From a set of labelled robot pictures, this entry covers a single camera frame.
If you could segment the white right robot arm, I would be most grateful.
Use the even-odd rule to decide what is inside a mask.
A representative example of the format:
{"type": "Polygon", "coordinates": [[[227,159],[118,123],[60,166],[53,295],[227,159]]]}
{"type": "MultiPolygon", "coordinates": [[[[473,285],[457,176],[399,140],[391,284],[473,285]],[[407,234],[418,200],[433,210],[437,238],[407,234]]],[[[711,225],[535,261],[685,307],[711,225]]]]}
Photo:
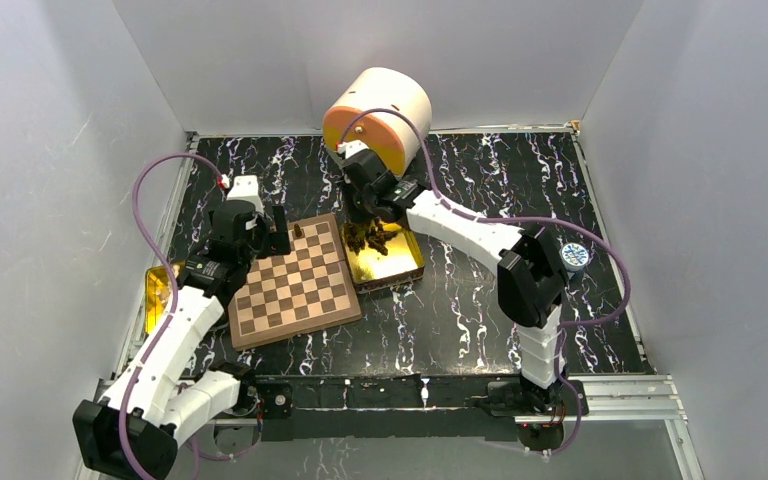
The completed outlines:
{"type": "Polygon", "coordinates": [[[550,413],[563,399],[558,328],[569,283],[551,236],[490,223],[414,178],[397,178],[360,141],[340,144],[336,157],[351,223],[399,224],[452,246],[495,275],[497,303],[517,326],[524,403],[537,414],[550,413]]]}

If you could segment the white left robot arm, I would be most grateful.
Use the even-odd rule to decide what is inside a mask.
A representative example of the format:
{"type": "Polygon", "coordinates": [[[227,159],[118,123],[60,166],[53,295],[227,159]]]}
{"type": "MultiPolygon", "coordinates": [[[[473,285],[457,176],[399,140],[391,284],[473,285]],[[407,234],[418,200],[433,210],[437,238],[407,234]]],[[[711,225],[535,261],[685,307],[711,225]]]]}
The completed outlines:
{"type": "Polygon", "coordinates": [[[218,367],[181,388],[180,377],[207,332],[226,316],[258,259],[291,250],[285,209],[269,216],[242,199],[210,214],[211,229],[173,275],[163,322],[97,401],[84,400],[72,422],[84,465],[118,479],[164,479],[181,446],[224,410],[254,411],[257,387],[238,367],[218,367]]]}

